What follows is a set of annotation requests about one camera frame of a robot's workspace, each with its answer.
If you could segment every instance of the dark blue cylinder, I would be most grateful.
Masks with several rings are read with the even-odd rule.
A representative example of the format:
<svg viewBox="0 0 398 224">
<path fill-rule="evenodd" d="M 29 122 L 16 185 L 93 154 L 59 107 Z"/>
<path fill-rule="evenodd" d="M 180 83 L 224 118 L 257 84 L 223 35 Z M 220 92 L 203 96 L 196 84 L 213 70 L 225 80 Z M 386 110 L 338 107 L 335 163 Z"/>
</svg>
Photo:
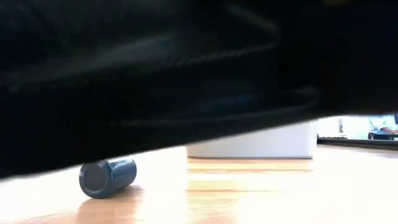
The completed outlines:
<svg viewBox="0 0 398 224">
<path fill-rule="evenodd" d="M 79 173 L 82 191 L 92 198 L 106 198 L 130 185 L 137 176 L 133 160 L 84 164 Z"/>
</svg>

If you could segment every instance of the wooden table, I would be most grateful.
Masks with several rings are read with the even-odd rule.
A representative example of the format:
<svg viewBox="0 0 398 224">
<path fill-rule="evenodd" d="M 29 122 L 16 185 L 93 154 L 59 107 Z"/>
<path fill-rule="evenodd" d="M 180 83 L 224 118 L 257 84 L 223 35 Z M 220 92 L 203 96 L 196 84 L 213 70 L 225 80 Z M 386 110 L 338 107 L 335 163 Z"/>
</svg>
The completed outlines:
<svg viewBox="0 0 398 224">
<path fill-rule="evenodd" d="M 398 152 L 318 146 L 314 160 L 136 155 L 137 181 L 85 196 L 74 167 L 0 184 L 0 223 L 398 223 Z"/>
</svg>

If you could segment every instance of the blurry black object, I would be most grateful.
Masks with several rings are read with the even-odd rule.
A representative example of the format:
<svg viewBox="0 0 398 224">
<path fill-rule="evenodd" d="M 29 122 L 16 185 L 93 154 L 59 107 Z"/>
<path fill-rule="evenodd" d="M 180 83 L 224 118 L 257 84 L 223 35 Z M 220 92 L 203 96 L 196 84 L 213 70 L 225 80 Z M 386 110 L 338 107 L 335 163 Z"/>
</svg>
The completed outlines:
<svg viewBox="0 0 398 224">
<path fill-rule="evenodd" d="M 137 176 L 133 160 L 101 161 L 84 164 L 80 169 L 82 191 L 92 198 L 106 198 L 132 184 Z"/>
<path fill-rule="evenodd" d="M 384 2 L 2 0 L 0 177 L 398 110 L 397 22 Z"/>
</svg>

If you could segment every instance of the white container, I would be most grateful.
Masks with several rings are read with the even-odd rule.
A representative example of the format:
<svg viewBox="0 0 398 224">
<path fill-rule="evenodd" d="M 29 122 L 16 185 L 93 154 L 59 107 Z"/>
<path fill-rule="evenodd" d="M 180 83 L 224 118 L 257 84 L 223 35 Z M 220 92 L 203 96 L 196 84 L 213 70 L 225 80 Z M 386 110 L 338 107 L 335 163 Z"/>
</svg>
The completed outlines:
<svg viewBox="0 0 398 224">
<path fill-rule="evenodd" d="M 307 159 L 317 147 L 317 123 L 293 124 L 187 146 L 187 156 L 206 159 Z"/>
</svg>

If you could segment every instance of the black fabric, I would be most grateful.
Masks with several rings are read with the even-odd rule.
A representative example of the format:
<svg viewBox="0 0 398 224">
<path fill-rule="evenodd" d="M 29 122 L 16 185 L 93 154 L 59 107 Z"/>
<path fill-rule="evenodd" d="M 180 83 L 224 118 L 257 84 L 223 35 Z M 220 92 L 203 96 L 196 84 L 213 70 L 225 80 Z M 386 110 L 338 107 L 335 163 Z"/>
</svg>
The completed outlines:
<svg viewBox="0 0 398 224">
<path fill-rule="evenodd" d="M 397 12 L 383 2 L 3 0 L 0 177 L 398 110 Z"/>
<path fill-rule="evenodd" d="M 368 139 L 373 139 L 373 140 L 393 140 L 391 137 L 386 136 L 385 134 L 374 134 L 374 133 L 368 133 Z"/>
</svg>

